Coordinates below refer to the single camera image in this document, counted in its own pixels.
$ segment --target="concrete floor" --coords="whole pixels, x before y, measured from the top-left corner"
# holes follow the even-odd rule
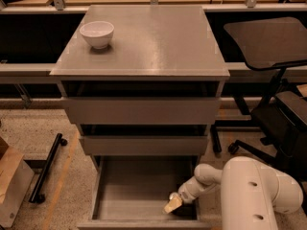
[[[57,133],[62,133],[63,138],[68,140],[66,147],[59,147],[51,172],[41,191],[46,194],[46,201],[42,204],[28,202],[37,179],[36,175],[10,229],[78,229],[77,223],[89,218],[96,170],[91,159],[83,153],[75,126],[69,123],[57,102],[37,101],[29,109],[23,109],[20,101],[1,102],[0,119],[0,135],[8,144],[23,152],[25,159],[45,159]],[[259,147],[258,139],[261,136],[260,132],[220,132],[223,152],[219,156],[215,155],[209,142],[201,162],[221,169],[231,157],[226,148],[233,140],[240,138]],[[200,198],[200,206],[201,219],[210,223],[214,229],[220,229],[220,191],[203,195]],[[275,215],[280,230],[306,229],[307,218],[302,209],[294,214]]]

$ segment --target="box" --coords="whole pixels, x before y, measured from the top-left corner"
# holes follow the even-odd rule
[[[0,160],[3,156],[3,154],[7,151],[8,147],[9,147],[9,145],[0,136]]]
[[[12,227],[20,205],[34,176],[33,170],[23,161],[23,154],[6,144],[0,137],[0,225]]]

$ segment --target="office chair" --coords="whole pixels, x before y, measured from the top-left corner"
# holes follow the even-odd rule
[[[224,29],[240,48],[250,70],[276,71],[260,103],[250,112],[251,124],[266,134],[262,142],[273,144],[276,156],[240,140],[232,143],[228,150],[234,154],[241,147],[298,182],[306,180],[307,103],[292,92],[278,92],[287,68],[307,65],[307,29],[293,17],[228,23]],[[219,142],[217,136],[212,137],[213,144]],[[306,198],[304,192],[305,213]]]

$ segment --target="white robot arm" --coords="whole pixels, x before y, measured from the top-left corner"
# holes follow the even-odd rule
[[[171,194],[164,210],[169,213],[181,203],[191,203],[219,184],[224,230],[277,230],[274,211],[295,212],[303,200],[301,188],[289,175],[254,159],[236,157],[223,170],[199,164],[194,176]]]

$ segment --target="bowl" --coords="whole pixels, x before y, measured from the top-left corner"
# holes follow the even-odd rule
[[[84,40],[95,49],[104,49],[113,38],[114,26],[106,21],[93,21],[80,28]]]

